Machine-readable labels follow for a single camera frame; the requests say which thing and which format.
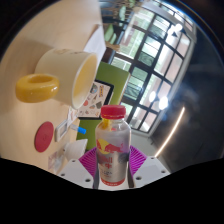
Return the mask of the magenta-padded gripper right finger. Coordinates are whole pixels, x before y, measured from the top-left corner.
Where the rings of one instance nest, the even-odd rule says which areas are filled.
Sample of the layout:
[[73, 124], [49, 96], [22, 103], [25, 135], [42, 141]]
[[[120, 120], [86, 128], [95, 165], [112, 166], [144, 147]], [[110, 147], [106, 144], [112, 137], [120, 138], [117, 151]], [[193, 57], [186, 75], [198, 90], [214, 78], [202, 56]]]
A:
[[146, 156], [139, 149], [131, 146], [127, 180], [130, 188], [140, 188], [157, 181], [170, 172], [154, 156]]

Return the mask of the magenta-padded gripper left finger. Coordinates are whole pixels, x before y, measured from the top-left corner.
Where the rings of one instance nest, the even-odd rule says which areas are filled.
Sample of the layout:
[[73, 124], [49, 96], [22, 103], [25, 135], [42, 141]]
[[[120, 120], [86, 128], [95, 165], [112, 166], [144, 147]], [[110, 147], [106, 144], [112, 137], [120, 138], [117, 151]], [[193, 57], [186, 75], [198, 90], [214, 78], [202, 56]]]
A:
[[96, 149], [89, 150], [79, 159], [70, 159], [58, 176], [81, 187], [97, 189], [99, 171]]

